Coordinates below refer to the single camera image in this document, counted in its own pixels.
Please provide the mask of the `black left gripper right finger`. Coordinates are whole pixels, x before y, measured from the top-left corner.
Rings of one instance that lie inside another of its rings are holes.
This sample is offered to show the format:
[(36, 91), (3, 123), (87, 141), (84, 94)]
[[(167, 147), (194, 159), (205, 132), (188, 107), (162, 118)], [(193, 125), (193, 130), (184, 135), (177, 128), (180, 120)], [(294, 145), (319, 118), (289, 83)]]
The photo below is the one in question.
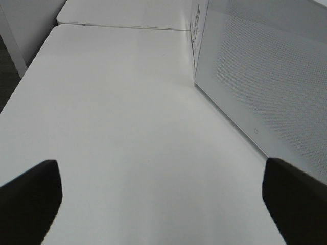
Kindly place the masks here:
[(286, 244), (326, 244), (326, 185), (280, 158), (268, 158), (262, 198)]

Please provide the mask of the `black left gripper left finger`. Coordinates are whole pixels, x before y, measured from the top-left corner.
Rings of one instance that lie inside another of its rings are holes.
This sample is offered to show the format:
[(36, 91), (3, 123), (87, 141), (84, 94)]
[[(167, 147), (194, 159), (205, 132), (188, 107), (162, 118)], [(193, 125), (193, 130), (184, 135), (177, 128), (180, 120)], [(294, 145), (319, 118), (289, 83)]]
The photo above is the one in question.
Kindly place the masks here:
[(1, 186), (1, 244), (42, 244), (62, 199), (56, 160), (45, 160)]

